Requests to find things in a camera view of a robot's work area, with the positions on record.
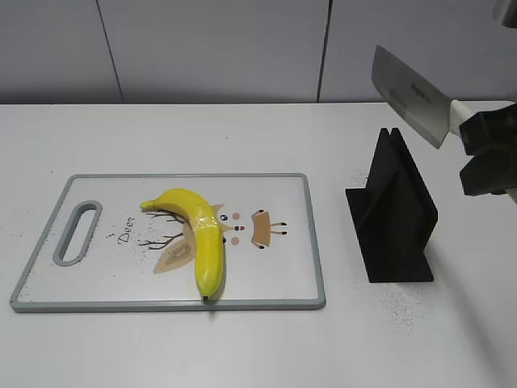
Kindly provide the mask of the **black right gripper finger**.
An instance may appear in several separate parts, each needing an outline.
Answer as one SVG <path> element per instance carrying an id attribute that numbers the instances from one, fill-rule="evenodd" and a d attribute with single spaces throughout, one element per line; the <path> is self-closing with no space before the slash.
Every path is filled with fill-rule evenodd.
<path id="1" fill-rule="evenodd" d="M 516 189 L 516 140 L 475 144 L 463 140 L 465 153 L 472 158 L 460 170 L 464 194 L 501 195 Z"/>

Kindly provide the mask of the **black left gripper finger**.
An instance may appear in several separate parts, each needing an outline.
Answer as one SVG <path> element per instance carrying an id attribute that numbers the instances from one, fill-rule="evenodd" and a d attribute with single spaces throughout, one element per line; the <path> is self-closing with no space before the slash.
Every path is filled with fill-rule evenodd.
<path id="1" fill-rule="evenodd" d="M 460 125 L 460 137 L 467 155 L 516 147 L 516 104 L 475 113 Z"/>

